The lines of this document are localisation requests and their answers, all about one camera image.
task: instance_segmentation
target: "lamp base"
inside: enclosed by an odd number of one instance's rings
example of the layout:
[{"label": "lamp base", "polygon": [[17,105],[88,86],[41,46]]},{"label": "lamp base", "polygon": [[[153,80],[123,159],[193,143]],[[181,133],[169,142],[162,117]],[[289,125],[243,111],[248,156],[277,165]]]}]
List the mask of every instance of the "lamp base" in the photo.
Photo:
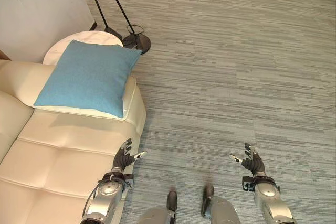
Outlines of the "lamp base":
[{"label": "lamp base", "polygon": [[126,48],[141,50],[142,55],[151,48],[151,40],[143,34],[130,34],[122,40],[122,44]]}]

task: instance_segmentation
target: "cream leather sofa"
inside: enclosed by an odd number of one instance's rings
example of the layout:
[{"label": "cream leather sofa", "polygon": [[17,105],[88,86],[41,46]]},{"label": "cream leather sofa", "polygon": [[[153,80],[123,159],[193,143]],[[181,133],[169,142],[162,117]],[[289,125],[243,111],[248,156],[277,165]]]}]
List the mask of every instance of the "cream leather sofa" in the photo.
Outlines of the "cream leather sofa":
[{"label": "cream leather sofa", "polygon": [[34,109],[54,67],[0,60],[0,223],[79,223],[120,145],[132,138],[138,150],[146,112],[133,77],[122,120]]}]

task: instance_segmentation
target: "striped carpet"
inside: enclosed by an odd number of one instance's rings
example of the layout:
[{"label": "striped carpet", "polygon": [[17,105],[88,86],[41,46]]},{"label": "striped carpet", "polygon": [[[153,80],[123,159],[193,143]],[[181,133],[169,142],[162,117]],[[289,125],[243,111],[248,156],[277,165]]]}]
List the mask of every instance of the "striped carpet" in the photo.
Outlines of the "striped carpet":
[{"label": "striped carpet", "polygon": [[[121,224],[165,206],[175,187],[177,224],[200,216],[206,182],[243,224],[264,223],[241,189],[243,157],[255,144],[298,223],[336,222],[335,0],[120,0],[152,49],[133,71],[148,111],[135,188]],[[87,0],[99,23],[93,0]],[[114,0],[109,25],[127,35]]]}]

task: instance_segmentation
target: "floor lamp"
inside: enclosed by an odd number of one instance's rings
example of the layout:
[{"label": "floor lamp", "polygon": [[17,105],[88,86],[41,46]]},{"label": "floor lamp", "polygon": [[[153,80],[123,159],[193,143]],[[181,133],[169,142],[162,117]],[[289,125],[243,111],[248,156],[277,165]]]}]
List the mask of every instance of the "floor lamp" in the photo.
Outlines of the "floor lamp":
[{"label": "floor lamp", "polygon": [[136,33],[130,23],[130,21],[128,20],[127,18],[127,15],[124,11],[124,9],[122,8],[119,0],[115,0],[122,12],[122,14],[124,15],[129,27],[131,28],[131,31],[129,31],[129,36],[126,36],[125,38],[122,38],[122,36],[115,30],[113,30],[111,27],[108,26],[106,20],[105,20],[105,17],[104,17],[104,14],[100,8],[100,5],[98,3],[98,0],[94,0],[97,7],[98,7],[98,10],[99,10],[99,13],[103,19],[103,22],[105,24],[105,29],[104,31],[108,32],[108,33],[111,33],[115,36],[117,36],[121,41],[122,41],[122,44],[124,45],[124,47],[126,48],[131,48],[131,49],[139,49],[142,51],[142,54],[146,53],[150,48],[151,48],[151,41],[150,39],[146,36],[146,35],[143,35],[142,32],[141,33]]}]

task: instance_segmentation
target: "white round side table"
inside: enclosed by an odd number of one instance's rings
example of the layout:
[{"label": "white round side table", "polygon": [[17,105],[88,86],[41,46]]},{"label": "white round side table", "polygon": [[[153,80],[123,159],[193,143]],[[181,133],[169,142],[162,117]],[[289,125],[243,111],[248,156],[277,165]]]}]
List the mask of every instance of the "white round side table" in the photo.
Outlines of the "white round side table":
[{"label": "white round side table", "polygon": [[54,44],[44,56],[43,64],[56,65],[69,43],[73,40],[90,44],[123,46],[120,39],[105,31],[81,31]]}]

